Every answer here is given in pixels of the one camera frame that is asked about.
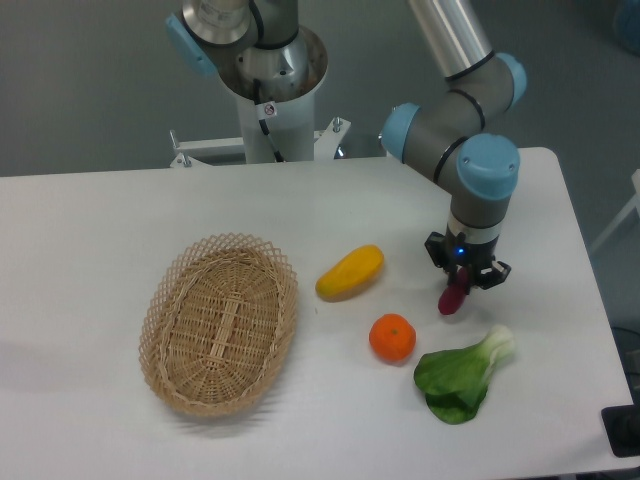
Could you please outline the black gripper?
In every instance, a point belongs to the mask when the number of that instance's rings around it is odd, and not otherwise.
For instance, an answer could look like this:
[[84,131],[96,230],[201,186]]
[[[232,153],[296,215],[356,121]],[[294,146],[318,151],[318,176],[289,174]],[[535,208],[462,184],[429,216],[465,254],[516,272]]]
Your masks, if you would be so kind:
[[474,288],[488,290],[506,281],[511,266],[495,259],[498,238],[474,244],[455,237],[449,230],[446,234],[432,232],[424,246],[433,262],[447,275],[447,285],[458,284],[462,278],[461,267],[467,275],[464,291],[469,294]]

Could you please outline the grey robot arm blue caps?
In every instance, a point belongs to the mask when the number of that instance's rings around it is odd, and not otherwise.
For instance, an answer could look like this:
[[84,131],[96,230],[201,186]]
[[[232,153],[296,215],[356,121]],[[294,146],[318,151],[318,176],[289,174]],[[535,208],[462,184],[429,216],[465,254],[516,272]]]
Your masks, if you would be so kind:
[[[384,149],[451,197],[444,233],[425,247],[449,285],[490,289],[503,283],[508,264],[495,247],[518,181],[520,156],[508,139],[486,132],[527,87],[512,56],[494,51],[466,1],[409,5],[447,83],[432,109],[395,107],[382,131]],[[185,1],[165,22],[184,61],[216,75],[239,101],[248,162],[309,160],[313,111],[289,114],[322,83],[322,43],[299,21],[294,1]]]

